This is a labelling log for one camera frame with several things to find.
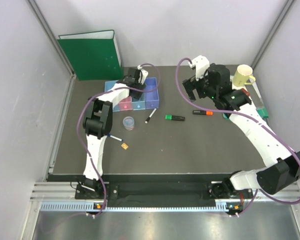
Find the yellow mug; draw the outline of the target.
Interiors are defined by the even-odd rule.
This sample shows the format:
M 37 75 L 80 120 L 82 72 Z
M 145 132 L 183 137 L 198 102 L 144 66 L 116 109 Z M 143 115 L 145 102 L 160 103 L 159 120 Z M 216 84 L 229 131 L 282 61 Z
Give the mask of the yellow mug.
M 256 82 L 253 76 L 253 69 L 247 64 L 241 64 L 237 67 L 232 79 L 232 83 L 236 87 L 243 87 L 245 85 L 252 85 Z

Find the red brown box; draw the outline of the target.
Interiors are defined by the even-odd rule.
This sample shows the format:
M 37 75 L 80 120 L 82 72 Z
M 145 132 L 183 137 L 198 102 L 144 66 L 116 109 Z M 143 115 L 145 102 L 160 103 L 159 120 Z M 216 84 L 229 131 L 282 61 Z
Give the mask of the red brown box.
M 241 90 L 242 90 L 248 97 L 251 96 L 250 93 L 249 93 L 246 89 L 242 88 Z

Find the clear paperclip jar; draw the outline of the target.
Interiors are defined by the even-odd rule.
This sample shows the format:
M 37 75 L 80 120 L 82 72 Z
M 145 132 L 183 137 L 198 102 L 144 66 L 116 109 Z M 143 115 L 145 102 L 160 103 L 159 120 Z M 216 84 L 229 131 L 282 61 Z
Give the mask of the clear paperclip jar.
M 135 128 L 135 120 L 131 116 L 127 116 L 122 120 L 123 126 L 126 130 L 131 131 Z

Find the orange highlighter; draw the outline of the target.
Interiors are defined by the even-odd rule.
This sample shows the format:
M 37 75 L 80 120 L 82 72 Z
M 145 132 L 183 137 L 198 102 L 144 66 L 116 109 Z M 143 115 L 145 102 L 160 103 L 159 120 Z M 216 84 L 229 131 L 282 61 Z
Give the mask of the orange highlighter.
M 206 110 L 193 110 L 193 115 L 202 115 L 202 116 L 212 116 L 214 113 L 212 111 L 206 111 Z

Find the blue white pen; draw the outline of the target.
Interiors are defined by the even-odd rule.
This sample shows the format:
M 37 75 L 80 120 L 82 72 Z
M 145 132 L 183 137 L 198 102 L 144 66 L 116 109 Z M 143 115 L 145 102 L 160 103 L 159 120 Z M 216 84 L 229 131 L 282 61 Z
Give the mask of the blue white pen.
M 121 138 L 119 138 L 119 137 L 116 137 L 116 136 L 114 136 L 114 135 L 108 134 L 107 136 L 108 136 L 109 138 L 115 139 L 115 140 L 117 140 L 117 141 L 119 141 L 119 142 L 123 142 L 123 139 L 121 139 Z

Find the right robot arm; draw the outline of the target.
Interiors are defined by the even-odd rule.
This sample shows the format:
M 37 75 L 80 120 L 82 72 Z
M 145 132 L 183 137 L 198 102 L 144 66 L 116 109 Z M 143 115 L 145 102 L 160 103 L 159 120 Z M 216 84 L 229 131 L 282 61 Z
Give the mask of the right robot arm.
M 261 118 L 244 86 L 235 86 L 230 70 L 222 64 L 201 59 L 189 62 L 195 75 L 182 82 L 188 103 L 192 104 L 197 91 L 200 98 L 213 101 L 216 112 L 222 113 L 247 137 L 261 156 L 264 167 L 239 170 L 223 181 L 223 192 L 235 198 L 246 189 L 260 189 L 271 198 L 277 192 L 300 179 L 300 151 L 295 152 L 283 143 Z

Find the pink drawer box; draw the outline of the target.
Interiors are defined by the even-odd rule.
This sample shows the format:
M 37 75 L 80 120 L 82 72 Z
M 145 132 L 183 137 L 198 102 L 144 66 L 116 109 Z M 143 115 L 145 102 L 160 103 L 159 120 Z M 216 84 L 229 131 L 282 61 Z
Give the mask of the pink drawer box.
M 128 96 L 118 103 L 120 111 L 133 110 L 132 97 Z

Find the purple drawer box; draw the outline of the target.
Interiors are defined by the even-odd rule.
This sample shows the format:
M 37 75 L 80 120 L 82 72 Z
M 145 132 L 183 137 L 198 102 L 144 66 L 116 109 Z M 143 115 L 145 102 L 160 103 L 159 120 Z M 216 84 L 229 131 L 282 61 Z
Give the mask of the purple drawer box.
M 156 77 L 150 77 L 145 80 L 145 91 L 153 90 L 157 86 L 157 78 Z M 145 108 L 146 109 L 155 109 L 159 108 L 160 105 L 160 98 L 159 98 L 159 92 L 158 89 L 146 92 L 144 94 L 145 97 Z

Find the black white marker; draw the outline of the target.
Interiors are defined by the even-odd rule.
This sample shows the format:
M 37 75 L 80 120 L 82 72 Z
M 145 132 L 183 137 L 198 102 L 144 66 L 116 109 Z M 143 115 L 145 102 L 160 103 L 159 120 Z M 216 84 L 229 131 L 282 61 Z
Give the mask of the black white marker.
M 146 118 L 145 123 L 148 124 L 154 113 L 157 111 L 157 108 L 154 108 L 150 115 Z

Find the light blue drawer box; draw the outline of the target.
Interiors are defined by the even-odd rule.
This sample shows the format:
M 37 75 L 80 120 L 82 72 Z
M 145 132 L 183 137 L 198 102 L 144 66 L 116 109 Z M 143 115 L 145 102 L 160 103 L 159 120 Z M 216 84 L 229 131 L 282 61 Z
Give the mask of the light blue drawer box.
M 134 111 L 145 110 L 146 109 L 146 101 L 145 96 L 142 95 L 139 99 L 132 98 L 132 109 Z

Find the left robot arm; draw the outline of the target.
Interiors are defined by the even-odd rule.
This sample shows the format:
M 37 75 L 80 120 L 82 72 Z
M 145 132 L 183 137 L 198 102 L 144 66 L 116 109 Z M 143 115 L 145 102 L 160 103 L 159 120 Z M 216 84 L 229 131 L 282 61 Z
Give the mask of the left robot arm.
M 76 127 L 79 131 L 80 124 L 82 124 L 86 137 L 86 142 L 79 137 L 86 151 L 83 180 L 78 181 L 77 187 L 80 194 L 87 194 L 95 199 L 105 196 L 106 186 L 102 180 L 102 161 L 106 139 L 113 126 L 113 108 L 128 97 L 140 99 L 145 92 L 145 80 L 148 74 L 142 65 L 136 68 L 131 67 L 127 75 L 117 80 L 112 88 L 88 99 Z

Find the green highlighter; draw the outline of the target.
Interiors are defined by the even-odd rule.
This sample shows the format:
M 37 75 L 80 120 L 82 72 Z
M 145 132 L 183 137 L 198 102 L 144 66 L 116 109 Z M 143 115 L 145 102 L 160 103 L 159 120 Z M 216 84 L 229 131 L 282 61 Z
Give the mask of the green highlighter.
M 180 122 L 184 122 L 186 120 L 186 118 L 183 116 L 169 115 L 169 114 L 165 116 L 165 119 L 168 121 L 180 121 Z

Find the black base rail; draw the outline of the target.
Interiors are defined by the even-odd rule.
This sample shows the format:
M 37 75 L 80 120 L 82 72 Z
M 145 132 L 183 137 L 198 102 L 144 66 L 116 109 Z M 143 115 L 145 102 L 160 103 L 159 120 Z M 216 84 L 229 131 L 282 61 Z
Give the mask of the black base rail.
M 108 208 L 215 207 L 216 200 L 233 200 L 242 207 L 251 190 L 225 193 L 220 183 L 205 182 L 110 182 L 106 185 Z

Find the small yellow eraser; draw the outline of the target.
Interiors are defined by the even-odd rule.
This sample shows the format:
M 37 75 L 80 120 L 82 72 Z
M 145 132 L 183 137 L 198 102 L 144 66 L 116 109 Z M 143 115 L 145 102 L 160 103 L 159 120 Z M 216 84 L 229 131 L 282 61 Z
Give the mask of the small yellow eraser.
M 121 145 L 121 147 L 122 147 L 123 149 L 127 150 L 129 146 L 128 146 L 126 143 L 123 143 L 123 144 Z

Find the teal tray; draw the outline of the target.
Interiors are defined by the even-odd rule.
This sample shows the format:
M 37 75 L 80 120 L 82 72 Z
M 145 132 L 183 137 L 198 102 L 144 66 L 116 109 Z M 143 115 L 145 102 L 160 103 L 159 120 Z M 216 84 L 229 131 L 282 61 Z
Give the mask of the teal tray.
M 237 87 L 234 84 L 232 84 L 232 88 L 235 90 L 244 89 L 247 92 L 249 98 L 252 101 L 252 105 L 255 107 L 260 117 L 263 119 L 269 118 L 268 111 L 266 109 L 266 106 L 264 105 L 259 88 L 256 83 L 253 83 L 252 85 L 246 84 L 242 87 Z

